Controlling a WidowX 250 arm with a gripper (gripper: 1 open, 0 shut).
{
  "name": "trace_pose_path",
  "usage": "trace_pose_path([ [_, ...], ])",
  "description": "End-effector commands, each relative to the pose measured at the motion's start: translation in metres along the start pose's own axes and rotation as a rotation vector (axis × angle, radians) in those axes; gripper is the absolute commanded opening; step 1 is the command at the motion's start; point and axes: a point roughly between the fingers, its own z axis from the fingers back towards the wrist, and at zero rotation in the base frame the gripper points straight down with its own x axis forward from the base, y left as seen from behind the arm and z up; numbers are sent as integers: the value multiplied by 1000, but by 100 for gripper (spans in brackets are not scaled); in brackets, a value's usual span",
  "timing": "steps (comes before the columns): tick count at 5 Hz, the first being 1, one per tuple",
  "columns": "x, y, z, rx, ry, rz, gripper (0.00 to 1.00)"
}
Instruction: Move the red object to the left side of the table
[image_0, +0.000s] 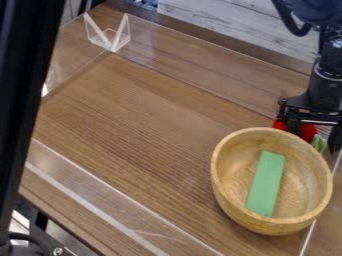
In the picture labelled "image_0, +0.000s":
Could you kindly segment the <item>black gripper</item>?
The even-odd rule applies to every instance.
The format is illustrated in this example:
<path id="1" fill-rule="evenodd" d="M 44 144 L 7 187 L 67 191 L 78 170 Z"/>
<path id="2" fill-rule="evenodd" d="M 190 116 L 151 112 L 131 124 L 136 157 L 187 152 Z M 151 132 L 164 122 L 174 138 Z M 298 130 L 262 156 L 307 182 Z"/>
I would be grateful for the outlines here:
<path id="1" fill-rule="evenodd" d="M 334 154 L 342 149 L 342 110 L 317 108 L 307 94 L 282 97 L 278 100 L 277 119 L 287 124 L 289 132 L 301 135 L 301 123 L 334 126 L 329 136 L 329 150 Z"/>

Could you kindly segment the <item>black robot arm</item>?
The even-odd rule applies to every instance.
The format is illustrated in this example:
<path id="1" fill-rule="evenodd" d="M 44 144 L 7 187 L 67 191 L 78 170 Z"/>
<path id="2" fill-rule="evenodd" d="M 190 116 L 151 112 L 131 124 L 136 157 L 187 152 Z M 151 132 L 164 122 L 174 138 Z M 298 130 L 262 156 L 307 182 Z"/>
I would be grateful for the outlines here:
<path id="1" fill-rule="evenodd" d="M 278 100 L 275 127 L 313 143 L 315 126 L 330 126 L 327 148 L 342 150 L 342 0 L 271 0 L 287 30 L 303 37 L 317 30 L 318 54 L 309 86 Z"/>

